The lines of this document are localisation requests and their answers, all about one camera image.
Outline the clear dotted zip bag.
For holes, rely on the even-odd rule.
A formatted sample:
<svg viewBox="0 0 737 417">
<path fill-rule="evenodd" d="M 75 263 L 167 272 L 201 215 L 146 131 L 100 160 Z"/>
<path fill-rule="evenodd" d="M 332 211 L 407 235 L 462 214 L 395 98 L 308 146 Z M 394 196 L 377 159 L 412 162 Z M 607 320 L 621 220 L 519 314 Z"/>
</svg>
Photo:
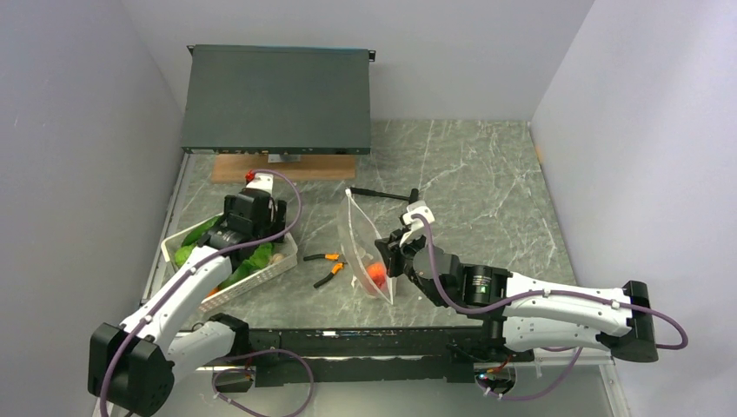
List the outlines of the clear dotted zip bag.
<svg viewBox="0 0 737 417">
<path fill-rule="evenodd" d="M 379 289 L 367 274 L 368 265 L 374 262 L 383 263 L 375 247 L 375 240 L 379 239 L 380 235 L 374 223 L 356 203 L 349 189 L 344 190 L 336 221 L 341 253 L 349 272 L 353 275 L 352 286 L 360 287 L 368 297 L 394 305 L 396 278 L 387 277 L 386 287 Z"/>
</svg>

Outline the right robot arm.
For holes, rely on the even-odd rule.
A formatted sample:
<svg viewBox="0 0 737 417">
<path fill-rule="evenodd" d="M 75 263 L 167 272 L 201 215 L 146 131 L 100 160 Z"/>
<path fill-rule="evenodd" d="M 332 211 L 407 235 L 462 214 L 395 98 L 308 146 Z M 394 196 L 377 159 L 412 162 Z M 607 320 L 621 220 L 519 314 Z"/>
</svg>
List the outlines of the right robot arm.
<svg viewBox="0 0 737 417">
<path fill-rule="evenodd" d="M 405 275 L 437 307 L 482 321 L 479 349 L 491 361 L 537 348 L 592 348 L 615 359 L 659 359 L 647 284 L 582 288 L 543 281 L 428 245 L 424 235 L 402 242 L 396 230 L 375 240 L 386 272 Z"/>
</svg>

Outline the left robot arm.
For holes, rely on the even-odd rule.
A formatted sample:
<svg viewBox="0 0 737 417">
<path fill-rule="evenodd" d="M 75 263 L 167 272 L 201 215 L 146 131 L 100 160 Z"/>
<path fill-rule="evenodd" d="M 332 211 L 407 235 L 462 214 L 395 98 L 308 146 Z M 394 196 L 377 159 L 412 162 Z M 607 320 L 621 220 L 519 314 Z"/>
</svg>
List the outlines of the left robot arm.
<svg viewBox="0 0 737 417">
<path fill-rule="evenodd" d="M 139 416 L 154 415 L 173 387 L 200 366 L 223 359 L 243 362 L 251 347 L 249 325 L 215 314 L 192 334 L 178 337 L 184 322 L 210 291 L 270 243 L 289 231 L 287 203 L 265 189 L 226 195 L 223 211 L 191 232 L 191 251 L 174 276 L 117 325 L 103 323 L 90 337 L 87 389 L 100 400 Z"/>
</svg>

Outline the red peach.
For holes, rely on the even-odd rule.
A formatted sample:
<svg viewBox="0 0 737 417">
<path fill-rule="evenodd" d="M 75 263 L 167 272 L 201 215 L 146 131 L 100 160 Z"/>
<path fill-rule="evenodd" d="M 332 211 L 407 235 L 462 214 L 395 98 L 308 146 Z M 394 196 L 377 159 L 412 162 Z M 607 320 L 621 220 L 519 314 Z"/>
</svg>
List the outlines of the red peach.
<svg viewBox="0 0 737 417">
<path fill-rule="evenodd" d="M 374 262 L 366 267 L 369 279 L 379 288 L 385 288 L 387 282 L 387 271 L 382 262 Z"/>
</svg>

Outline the green lettuce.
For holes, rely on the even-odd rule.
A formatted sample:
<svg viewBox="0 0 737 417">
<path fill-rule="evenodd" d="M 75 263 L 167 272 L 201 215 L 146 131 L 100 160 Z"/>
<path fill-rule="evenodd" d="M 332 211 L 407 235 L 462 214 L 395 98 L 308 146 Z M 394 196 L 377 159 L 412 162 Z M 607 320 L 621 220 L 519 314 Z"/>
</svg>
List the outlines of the green lettuce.
<svg viewBox="0 0 737 417">
<path fill-rule="evenodd" d="M 213 216 L 202 224 L 194 227 L 185 235 L 183 242 L 174 254 L 174 264 L 176 267 L 181 267 L 189 259 L 193 248 L 196 246 L 196 242 L 206 231 L 215 225 L 218 219 L 219 215 Z M 273 249 L 274 245 L 272 242 L 266 242 L 259 245 L 255 248 L 252 255 L 245 261 L 241 262 L 238 265 L 238 268 L 230 274 L 225 281 L 221 282 L 218 287 L 211 292 L 211 294 L 215 294 L 217 291 L 224 290 L 225 288 L 235 285 L 249 275 L 266 268 L 271 261 Z"/>
</svg>

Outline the white perforated plastic basket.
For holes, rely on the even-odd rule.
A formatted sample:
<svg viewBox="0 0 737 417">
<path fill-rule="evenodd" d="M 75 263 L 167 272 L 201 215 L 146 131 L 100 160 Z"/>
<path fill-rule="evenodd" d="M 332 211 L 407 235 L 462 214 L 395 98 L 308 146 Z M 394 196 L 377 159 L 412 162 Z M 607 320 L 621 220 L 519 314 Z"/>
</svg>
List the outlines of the white perforated plastic basket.
<svg viewBox="0 0 737 417">
<path fill-rule="evenodd" d="M 173 275 L 179 269 L 179 265 L 176 263 L 176 251 L 183 245 L 185 237 L 203 225 L 212 226 L 218 216 L 216 215 L 205 221 L 198 222 L 194 226 L 163 239 L 160 248 L 163 259 L 167 263 L 169 275 Z M 287 233 L 281 243 L 274 243 L 272 256 L 269 259 L 268 265 L 255 270 L 251 275 L 244 276 L 239 282 L 234 282 L 217 293 L 210 294 L 203 299 L 198 310 L 204 314 L 210 310 L 219 308 L 236 297 L 244 295 L 246 292 L 276 278 L 278 275 L 286 273 L 296 265 L 297 245 L 291 233 Z"/>
</svg>

